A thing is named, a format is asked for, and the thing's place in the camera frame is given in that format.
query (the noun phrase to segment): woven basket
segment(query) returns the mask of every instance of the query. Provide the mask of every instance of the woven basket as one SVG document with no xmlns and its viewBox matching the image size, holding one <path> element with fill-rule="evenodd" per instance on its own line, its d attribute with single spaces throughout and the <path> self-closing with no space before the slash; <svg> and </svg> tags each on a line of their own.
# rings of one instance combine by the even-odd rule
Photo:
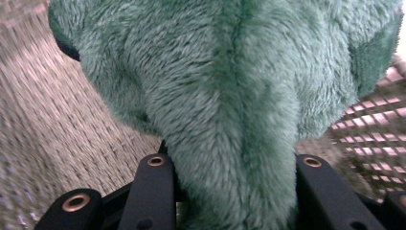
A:
<svg viewBox="0 0 406 230">
<path fill-rule="evenodd" d="M 24 8 L 24 1 L 10 1 Z M 103 195 L 132 180 L 139 160 L 160 140 L 118 124 L 77 62 L 56 47 L 45 1 L 12 23 L 1 21 L 0 229 L 33 229 L 61 194 L 93 188 Z M 324 157 L 366 196 L 404 190 L 404 62 L 352 106 L 325 136 L 298 153 Z"/>
</svg>

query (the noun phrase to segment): green furry costume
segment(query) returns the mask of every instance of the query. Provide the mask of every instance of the green furry costume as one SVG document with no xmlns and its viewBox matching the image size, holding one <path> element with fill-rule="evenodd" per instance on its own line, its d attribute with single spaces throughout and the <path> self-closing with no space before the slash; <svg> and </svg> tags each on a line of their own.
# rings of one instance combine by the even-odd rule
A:
<svg viewBox="0 0 406 230">
<path fill-rule="evenodd" d="M 167 141 L 184 229 L 286 229 L 295 143 L 384 76 L 401 0 L 52 0 L 124 123 Z"/>
</svg>

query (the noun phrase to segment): metal grommet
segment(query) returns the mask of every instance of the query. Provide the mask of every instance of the metal grommet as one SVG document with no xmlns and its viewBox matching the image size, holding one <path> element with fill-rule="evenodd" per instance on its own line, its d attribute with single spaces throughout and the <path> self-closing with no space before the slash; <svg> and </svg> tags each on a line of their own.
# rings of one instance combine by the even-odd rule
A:
<svg viewBox="0 0 406 230">
<path fill-rule="evenodd" d="M 90 196 L 85 193 L 76 194 L 65 200 L 62 205 L 62 209 L 65 212 L 73 213 L 82 209 L 90 201 Z"/>
<path fill-rule="evenodd" d="M 164 163 L 165 159 L 160 156 L 155 156 L 148 160 L 150 166 L 162 166 Z"/>
<path fill-rule="evenodd" d="M 406 207 L 406 195 L 401 195 L 399 198 L 400 204 Z"/>
<path fill-rule="evenodd" d="M 322 166 L 322 162 L 316 160 L 312 157 L 307 157 L 304 159 L 304 163 L 313 168 L 319 168 Z"/>
</svg>

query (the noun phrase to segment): black mount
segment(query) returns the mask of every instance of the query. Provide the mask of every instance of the black mount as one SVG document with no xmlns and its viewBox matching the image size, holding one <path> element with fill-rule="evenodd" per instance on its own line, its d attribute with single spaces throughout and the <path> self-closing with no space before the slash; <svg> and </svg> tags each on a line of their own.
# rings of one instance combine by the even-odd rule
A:
<svg viewBox="0 0 406 230">
<path fill-rule="evenodd" d="M 178 189 L 165 142 L 139 164 L 134 181 L 101 197 L 77 189 L 59 197 L 34 230 L 137 230 L 176 228 Z M 401 230 L 406 193 L 391 192 L 383 203 L 354 193 L 320 157 L 297 155 L 297 229 Z"/>
</svg>

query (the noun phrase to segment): woven wicker surface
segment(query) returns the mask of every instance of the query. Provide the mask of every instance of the woven wicker surface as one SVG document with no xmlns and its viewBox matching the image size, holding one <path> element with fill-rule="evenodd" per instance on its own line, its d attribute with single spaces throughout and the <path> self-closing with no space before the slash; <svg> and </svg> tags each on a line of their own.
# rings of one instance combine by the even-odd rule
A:
<svg viewBox="0 0 406 230">
<path fill-rule="evenodd" d="M 43 11 L 0 34 L 0 229 L 32 229 L 79 187 L 111 193 L 160 144 L 110 117 L 47 24 Z"/>
<path fill-rule="evenodd" d="M 32 229 L 67 191 L 116 190 L 131 181 L 139 160 L 160 142 L 111 118 L 79 64 L 56 47 L 45 1 L 6 1 L 11 2 L 26 9 L 16 18 L 0 13 L 0 229 L 5 230 Z M 324 137 L 297 146 L 298 153 L 324 157 L 352 188 L 375 199 L 406 184 L 401 76 L 406 68 L 401 59 L 394 66 Z"/>
</svg>

